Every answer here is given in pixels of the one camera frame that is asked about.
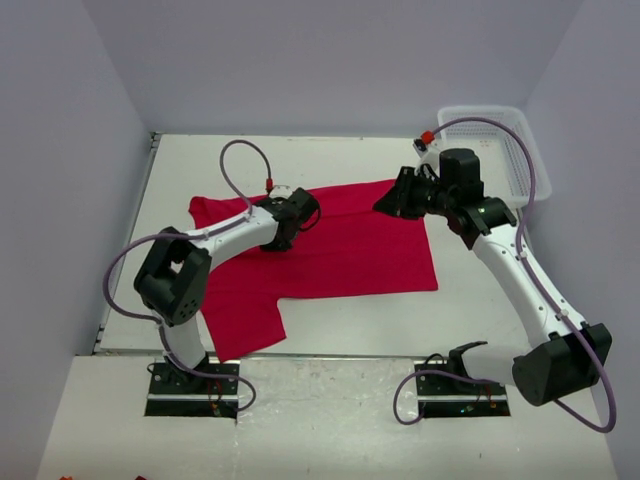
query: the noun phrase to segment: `white plastic basket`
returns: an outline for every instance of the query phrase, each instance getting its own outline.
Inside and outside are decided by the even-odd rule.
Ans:
[[[484,117],[498,121],[514,130],[531,153],[536,172],[535,200],[551,195],[551,183],[538,147],[524,114],[513,107],[474,105],[445,107],[438,111],[440,125],[461,117]],[[481,122],[452,125],[440,133],[441,147],[467,147],[480,159],[485,194],[502,198],[507,205],[519,208],[527,204],[531,180],[527,160],[518,144],[501,129]]]

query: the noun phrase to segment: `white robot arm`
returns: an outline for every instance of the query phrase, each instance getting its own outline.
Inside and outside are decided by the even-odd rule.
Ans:
[[[194,370],[208,363],[195,313],[204,302],[209,273],[254,247],[272,252],[289,250],[298,232],[314,215],[319,215],[317,200],[299,188],[288,198],[267,197],[250,211],[184,232],[185,239],[162,238],[154,242],[134,288],[161,322],[174,358]],[[163,232],[178,233],[172,227]]]
[[[518,254],[516,219],[502,200],[484,196],[475,153],[462,148],[439,152],[439,177],[433,158],[425,157],[418,169],[401,169],[393,188],[376,202],[374,210],[412,220],[426,214],[447,218],[449,228],[489,268],[506,292],[532,347],[529,352],[522,352],[486,342],[463,345],[449,352],[450,373],[515,385],[536,406],[597,383],[599,375],[589,355],[539,287],[561,305],[562,316],[582,333],[602,364],[611,346],[611,335],[602,324],[587,324],[566,302],[526,243]],[[428,166],[428,172],[423,171],[423,165]],[[524,257],[540,286],[525,270]]]

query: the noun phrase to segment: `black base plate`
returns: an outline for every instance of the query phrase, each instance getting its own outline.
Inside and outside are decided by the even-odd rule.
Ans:
[[[145,417],[237,418],[238,402],[221,400],[147,400]]]
[[[147,368],[151,373],[151,383],[149,393],[154,395],[208,395],[209,391],[218,394],[218,382],[206,380],[194,382],[185,388],[180,378],[175,375],[172,367],[166,363],[153,363]],[[222,373],[226,375],[238,375],[240,365],[237,363],[209,363],[200,368],[205,373]],[[236,380],[220,380],[222,395],[236,395],[238,393],[238,382]]]
[[[415,366],[419,370],[448,371],[445,363],[423,363]],[[507,400],[491,399],[489,396],[505,396],[507,391],[499,383],[467,384],[456,382],[439,375],[421,375],[416,377],[418,396],[432,399],[419,399],[418,409],[424,418],[464,418],[464,417],[505,417],[510,416]]]

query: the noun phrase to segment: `white table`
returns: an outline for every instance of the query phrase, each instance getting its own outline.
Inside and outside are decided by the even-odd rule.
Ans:
[[[511,417],[396,423],[391,398],[411,371],[407,359],[243,360],[259,396],[237,425],[144,417],[148,363],[74,360],[39,480],[616,478],[603,435],[554,405],[528,405],[513,388]],[[596,417],[589,391],[569,402]],[[413,383],[400,407],[415,415]]]
[[[152,167],[133,238],[172,225],[193,228],[187,212],[195,195],[233,196],[218,169],[222,146],[235,137],[164,135]],[[246,137],[269,156],[278,184],[313,188],[395,178],[402,165],[415,165],[411,139]],[[469,145],[482,161],[487,194],[508,191],[497,145]],[[245,146],[229,150],[231,177],[245,193],[264,189],[264,165]],[[281,300],[279,309],[287,339],[264,353],[424,356],[475,340],[526,348],[524,329],[504,292],[484,265],[446,227],[426,218],[436,273],[437,292],[362,296],[321,300]],[[133,278],[148,247],[128,255],[115,298],[125,308],[144,311],[133,290]],[[205,347],[211,338],[199,318]],[[150,322],[108,316],[100,348],[106,352],[161,350]]]

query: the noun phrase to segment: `red cloth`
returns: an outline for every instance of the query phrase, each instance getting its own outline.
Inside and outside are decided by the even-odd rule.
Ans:
[[[372,211],[392,185],[383,181],[310,190],[322,219],[298,235],[293,249],[254,248],[212,272],[202,313],[220,361],[286,338],[279,298],[437,290],[424,223]],[[189,212],[196,228],[203,228],[244,208],[241,199],[194,197]]]

